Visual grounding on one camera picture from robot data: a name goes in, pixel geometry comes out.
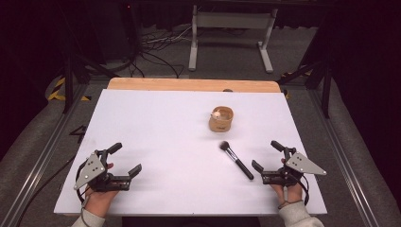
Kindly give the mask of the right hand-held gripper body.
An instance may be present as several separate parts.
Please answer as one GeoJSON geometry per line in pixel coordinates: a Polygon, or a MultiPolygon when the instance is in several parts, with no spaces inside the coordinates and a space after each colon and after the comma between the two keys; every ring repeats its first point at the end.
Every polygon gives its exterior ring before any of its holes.
{"type": "Polygon", "coordinates": [[[276,171],[267,171],[261,168],[260,174],[263,184],[295,185],[301,182],[305,174],[326,175],[327,172],[313,163],[296,148],[276,147],[284,153],[284,163],[276,171]]]}

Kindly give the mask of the person's right hand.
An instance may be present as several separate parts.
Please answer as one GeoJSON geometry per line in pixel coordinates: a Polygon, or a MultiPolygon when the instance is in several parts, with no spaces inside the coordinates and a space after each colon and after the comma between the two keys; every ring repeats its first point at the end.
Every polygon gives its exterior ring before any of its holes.
{"type": "Polygon", "coordinates": [[[287,188],[279,184],[272,184],[270,187],[276,193],[279,208],[284,208],[303,199],[303,189],[298,183],[287,188]]]}

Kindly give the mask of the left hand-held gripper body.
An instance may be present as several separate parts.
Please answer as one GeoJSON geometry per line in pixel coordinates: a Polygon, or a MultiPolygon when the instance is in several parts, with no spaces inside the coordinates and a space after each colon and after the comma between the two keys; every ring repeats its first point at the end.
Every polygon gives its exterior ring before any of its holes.
{"type": "Polygon", "coordinates": [[[108,172],[107,159],[112,153],[109,149],[94,151],[79,167],[74,189],[80,190],[87,185],[95,192],[128,191],[130,176],[114,176],[108,172]]]}

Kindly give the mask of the aluminium rail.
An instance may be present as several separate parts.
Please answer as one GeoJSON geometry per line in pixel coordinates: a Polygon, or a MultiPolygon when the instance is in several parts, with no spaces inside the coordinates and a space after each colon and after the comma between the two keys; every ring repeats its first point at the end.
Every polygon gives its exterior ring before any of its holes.
{"type": "Polygon", "coordinates": [[[55,147],[60,141],[61,133],[64,130],[72,112],[78,106],[81,97],[87,89],[86,85],[79,85],[73,93],[72,104],[66,113],[59,118],[55,129],[51,132],[44,149],[40,156],[36,159],[34,166],[29,170],[26,180],[22,185],[19,193],[14,200],[12,206],[8,210],[5,218],[0,223],[0,227],[17,227],[18,221],[22,218],[24,210],[28,208],[29,201],[33,198],[35,189],[42,178],[45,169],[54,153],[55,147]]]}
{"type": "Polygon", "coordinates": [[[308,92],[333,144],[341,173],[364,224],[401,227],[397,202],[342,103],[329,118],[323,112],[321,94],[316,90],[308,92]]]}

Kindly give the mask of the white metal stand frame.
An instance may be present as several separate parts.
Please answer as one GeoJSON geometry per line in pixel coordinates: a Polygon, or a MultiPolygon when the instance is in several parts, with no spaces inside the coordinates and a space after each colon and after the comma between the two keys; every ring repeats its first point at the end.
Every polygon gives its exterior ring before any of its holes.
{"type": "Polygon", "coordinates": [[[240,13],[240,12],[204,12],[194,5],[192,9],[192,40],[189,54],[188,70],[197,69],[198,56],[198,28],[241,28],[264,29],[265,35],[257,47],[268,74],[273,72],[273,67],[268,54],[267,46],[273,30],[278,9],[272,9],[268,13],[240,13]]]}

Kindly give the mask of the black makeup brush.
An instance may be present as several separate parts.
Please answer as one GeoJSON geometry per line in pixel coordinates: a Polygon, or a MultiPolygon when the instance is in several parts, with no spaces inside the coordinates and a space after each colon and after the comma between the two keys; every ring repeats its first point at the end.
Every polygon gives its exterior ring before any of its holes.
{"type": "Polygon", "coordinates": [[[251,171],[242,163],[242,161],[236,156],[234,151],[231,149],[230,144],[227,141],[222,141],[219,144],[219,148],[224,151],[241,169],[241,171],[247,176],[249,180],[253,180],[254,176],[251,171]]]}

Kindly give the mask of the person's left hand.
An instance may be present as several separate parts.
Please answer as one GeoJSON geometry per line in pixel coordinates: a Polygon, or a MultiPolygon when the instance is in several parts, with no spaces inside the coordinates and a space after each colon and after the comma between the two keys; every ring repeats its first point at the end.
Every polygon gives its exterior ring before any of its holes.
{"type": "Polygon", "coordinates": [[[117,191],[96,192],[88,187],[85,193],[87,201],[84,209],[97,217],[105,218],[117,194],[117,191]]]}

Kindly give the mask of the white table mat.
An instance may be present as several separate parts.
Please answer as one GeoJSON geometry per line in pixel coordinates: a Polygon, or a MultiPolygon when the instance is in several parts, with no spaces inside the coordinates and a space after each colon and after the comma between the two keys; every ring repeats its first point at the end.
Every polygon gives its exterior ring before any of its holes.
{"type": "Polygon", "coordinates": [[[104,90],[64,182],[54,211],[76,215],[73,188],[79,165],[96,149],[121,143],[108,159],[112,174],[142,165],[128,191],[113,200],[117,216],[265,216],[277,211],[274,191],[259,176],[249,180],[219,148],[227,141],[244,163],[281,167],[282,153],[270,145],[305,150],[281,93],[104,90]],[[233,110],[226,132],[209,129],[217,106],[233,110]]]}

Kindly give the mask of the person's dark clothing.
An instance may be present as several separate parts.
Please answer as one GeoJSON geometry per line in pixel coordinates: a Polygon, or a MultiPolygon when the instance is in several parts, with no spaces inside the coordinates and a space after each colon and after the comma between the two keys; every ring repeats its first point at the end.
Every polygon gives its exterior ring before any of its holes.
{"type": "Polygon", "coordinates": [[[256,217],[131,217],[122,227],[261,227],[256,217]]]}

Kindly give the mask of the tan round storage basket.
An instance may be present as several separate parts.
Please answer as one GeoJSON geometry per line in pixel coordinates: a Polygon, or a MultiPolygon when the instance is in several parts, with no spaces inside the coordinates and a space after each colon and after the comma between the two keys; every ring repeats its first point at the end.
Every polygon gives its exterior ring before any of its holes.
{"type": "Polygon", "coordinates": [[[221,113],[220,119],[214,119],[210,114],[209,118],[209,129],[214,132],[226,132],[231,129],[232,121],[234,118],[234,112],[231,108],[226,106],[217,106],[213,111],[219,111],[221,113]]]}

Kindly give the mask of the black tripod stand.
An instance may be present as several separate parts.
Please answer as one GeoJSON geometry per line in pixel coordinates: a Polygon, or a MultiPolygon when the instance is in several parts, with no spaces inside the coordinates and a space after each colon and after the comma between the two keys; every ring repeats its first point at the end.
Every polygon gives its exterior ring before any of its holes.
{"type": "Polygon", "coordinates": [[[323,85],[321,108],[326,118],[329,117],[328,107],[332,79],[332,70],[330,68],[330,24],[331,19],[326,15],[312,38],[298,68],[292,73],[285,73],[277,80],[279,85],[284,85],[309,72],[310,75],[305,81],[305,88],[307,90],[316,90],[320,84],[323,85]]]}
{"type": "Polygon", "coordinates": [[[60,4],[57,4],[57,9],[61,16],[59,33],[61,37],[65,75],[65,104],[63,112],[68,114],[72,110],[74,102],[77,100],[74,93],[74,78],[77,78],[79,84],[88,84],[90,81],[86,65],[91,66],[97,70],[97,72],[100,72],[110,79],[117,78],[117,74],[82,55],[75,34],[60,4]]]}

